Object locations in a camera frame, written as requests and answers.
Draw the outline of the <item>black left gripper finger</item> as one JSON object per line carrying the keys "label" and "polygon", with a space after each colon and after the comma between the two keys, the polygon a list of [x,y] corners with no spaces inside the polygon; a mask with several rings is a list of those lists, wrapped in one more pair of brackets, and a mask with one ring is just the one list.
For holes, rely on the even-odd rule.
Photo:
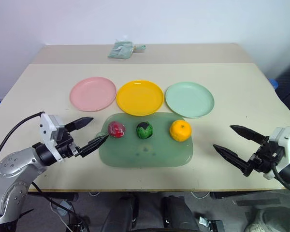
{"label": "black left gripper finger", "polygon": [[68,124],[66,124],[64,126],[65,130],[67,132],[72,132],[74,130],[79,130],[83,127],[85,127],[87,124],[89,124],[91,121],[93,121],[93,117],[89,117],[89,116],[86,116],[86,117],[81,117],[77,120],[74,120]]}
{"label": "black left gripper finger", "polygon": [[108,137],[109,135],[101,135],[89,141],[86,146],[77,149],[78,155],[80,155],[81,157],[85,157],[91,154],[95,150],[99,149],[99,147],[107,140]]}

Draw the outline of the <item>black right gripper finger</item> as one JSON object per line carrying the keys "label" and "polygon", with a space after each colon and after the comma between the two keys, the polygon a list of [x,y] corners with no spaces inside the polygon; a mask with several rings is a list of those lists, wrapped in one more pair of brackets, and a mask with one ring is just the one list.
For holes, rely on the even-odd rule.
{"label": "black right gripper finger", "polygon": [[238,168],[244,176],[248,177],[253,171],[251,164],[239,158],[236,153],[220,145],[213,144],[213,147],[227,162]]}
{"label": "black right gripper finger", "polygon": [[244,137],[247,140],[252,140],[262,146],[269,146],[268,145],[269,136],[264,136],[244,126],[230,125],[230,128],[232,128],[238,135]]}

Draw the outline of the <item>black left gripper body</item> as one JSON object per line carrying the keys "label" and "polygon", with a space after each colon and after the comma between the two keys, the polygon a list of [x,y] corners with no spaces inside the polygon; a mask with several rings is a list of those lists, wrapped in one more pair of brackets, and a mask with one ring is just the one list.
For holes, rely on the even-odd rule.
{"label": "black left gripper body", "polygon": [[80,155],[79,147],[76,146],[70,132],[65,127],[59,130],[55,141],[55,148],[63,159]]}

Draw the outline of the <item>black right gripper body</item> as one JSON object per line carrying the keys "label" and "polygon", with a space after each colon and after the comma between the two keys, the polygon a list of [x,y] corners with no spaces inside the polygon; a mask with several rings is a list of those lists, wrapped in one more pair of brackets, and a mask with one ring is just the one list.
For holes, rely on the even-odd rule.
{"label": "black right gripper body", "polygon": [[248,160],[249,169],[259,173],[268,173],[272,164],[277,165],[283,157],[283,147],[273,141],[264,141]]}

